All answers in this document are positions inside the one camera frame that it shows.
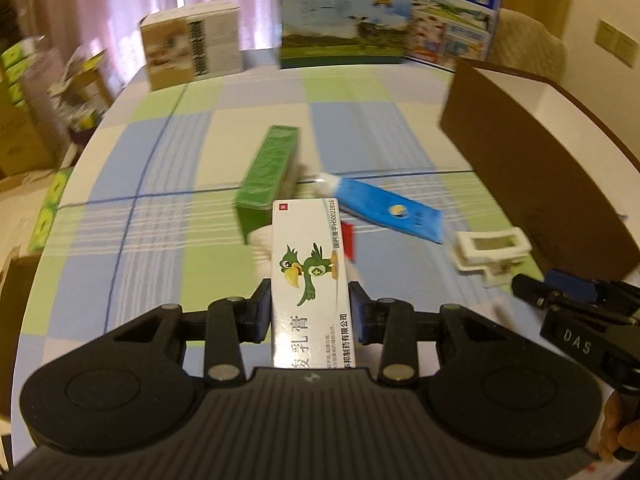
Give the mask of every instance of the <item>green cartoon parrot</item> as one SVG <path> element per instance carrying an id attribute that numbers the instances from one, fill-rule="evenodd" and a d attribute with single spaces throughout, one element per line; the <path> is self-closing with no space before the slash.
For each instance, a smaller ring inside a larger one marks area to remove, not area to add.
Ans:
<path id="1" fill-rule="evenodd" d="M 298 252 L 287 246 L 287 253 L 280 261 L 280 270 L 284 273 L 287 281 L 296 288 L 300 288 L 298 278 L 300 276 L 305 277 L 305 291 L 302 293 L 302 298 L 300 298 L 300 302 L 298 303 L 298 306 L 300 306 L 305 303 L 305 301 L 311 301 L 316 298 L 316 288 L 311 280 L 312 277 L 318 278 L 331 272 L 333 279 L 338 279 L 338 257 L 335 251 L 333 251 L 331 258 L 323 258 L 322 247 L 318 248 L 318 245 L 314 244 L 314 250 L 311 251 L 311 256 L 300 265 Z"/>

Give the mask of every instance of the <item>green box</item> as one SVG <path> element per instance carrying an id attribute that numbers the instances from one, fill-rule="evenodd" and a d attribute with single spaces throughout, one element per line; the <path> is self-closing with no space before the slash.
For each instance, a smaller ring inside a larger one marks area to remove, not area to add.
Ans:
<path id="1" fill-rule="evenodd" d="M 6 78 L 9 81 L 9 85 L 14 85 L 20 79 L 20 76 L 27 72 L 27 69 L 31 66 L 29 58 L 19 61 L 11 68 L 6 69 Z"/>
<path id="2" fill-rule="evenodd" d="M 53 182 L 49 186 L 47 195 L 44 197 L 42 208 L 38 214 L 36 225 L 33 228 L 33 233 L 31 233 L 31 240 L 29 241 L 28 248 L 29 253 L 36 253 L 44 250 L 47 240 L 49 239 L 54 218 L 58 212 L 60 200 L 62 200 L 62 193 L 65 190 L 66 183 L 71 177 L 72 171 L 73 168 L 66 168 L 65 170 L 58 171 Z"/>
<path id="3" fill-rule="evenodd" d="M 298 133 L 294 126 L 272 126 L 236 194 L 234 206 L 244 243 L 249 233 L 271 224 L 274 200 L 293 198 Z"/>
<path id="4" fill-rule="evenodd" d="M 15 106 L 17 108 L 20 108 L 20 110 L 23 110 L 27 113 L 29 113 L 29 106 L 27 105 L 27 101 L 25 101 L 24 99 L 22 101 L 18 101 Z"/>
<path id="5" fill-rule="evenodd" d="M 9 86 L 9 97 L 11 98 L 11 102 L 14 105 L 24 99 L 22 95 L 22 89 L 20 88 L 20 83 Z"/>
<path id="6" fill-rule="evenodd" d="M 16 63 L 22 61 L 26 56 L 22 48 L 22 42 L 16 43 L 2 53 L 2 64 L 5 68 L 11 68 Z"/>

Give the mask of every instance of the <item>finger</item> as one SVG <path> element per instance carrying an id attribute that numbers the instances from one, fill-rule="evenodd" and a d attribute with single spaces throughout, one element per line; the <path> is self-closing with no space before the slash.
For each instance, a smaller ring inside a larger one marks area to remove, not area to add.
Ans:
<path id="1" fill-rule="evenodd" d="M 625 449 L 640 452 L 640 420 L 622 428 L 618 436 L 618 443 Z"/>
<path id="2" fill-rule="evenodd" d="M 604 405 L 604 424 L 610 430 L 617 428 L 622 422 L 623 410 L 620 394 L 613 392 Z"/>
<path id="3" fill-rule="evenodd" d="M 614 452 L 620 447 L 620 443 L 618 441 L 619 434 L 620 432 L 618 430 L 608 430 L 603 426 L 602 432 L 600 433 L 600 441 L 607 447 L 607 449 L 609 449 L 610 452 Z"/>
<path id="4" fill-rule="evenodd" d="M 613 453 L 607 449 L 607 446 L 605 446 L 603 442 L 598 445 L 598 455 L 605 462 L 611 462 L 613 460 Z"/>

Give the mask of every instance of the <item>light switch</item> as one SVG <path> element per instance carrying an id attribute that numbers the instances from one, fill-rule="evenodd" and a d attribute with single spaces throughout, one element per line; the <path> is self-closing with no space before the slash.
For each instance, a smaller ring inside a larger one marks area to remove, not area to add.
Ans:
<path id="1" fill-rule="evenodd" d="M 596 31 L 596 44 L 601 46 L 608 52 L 613 52 L 618 42 L 620 31 L 615 27 L 609 25 L 609 23 L 600 20 L 598 24 L 598 30 Z"/>
<path id="2" fill-rule="evenodd" d="M 613 53 L 620 61 L 633 67 L 636 57 L 638 56 L 638 44 L 620 32 Z"/>

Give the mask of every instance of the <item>blue toothpaste tube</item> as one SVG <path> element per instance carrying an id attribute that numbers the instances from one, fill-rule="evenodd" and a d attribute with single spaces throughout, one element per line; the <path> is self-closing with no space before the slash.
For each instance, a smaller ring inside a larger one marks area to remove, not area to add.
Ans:
<path id="1" fill-rule="evenodd" d="M 382 188 L 321 173 L 316 194 L 337 198 L 341 209 L 382 227 L 442 243 L 442 211 Z"/>

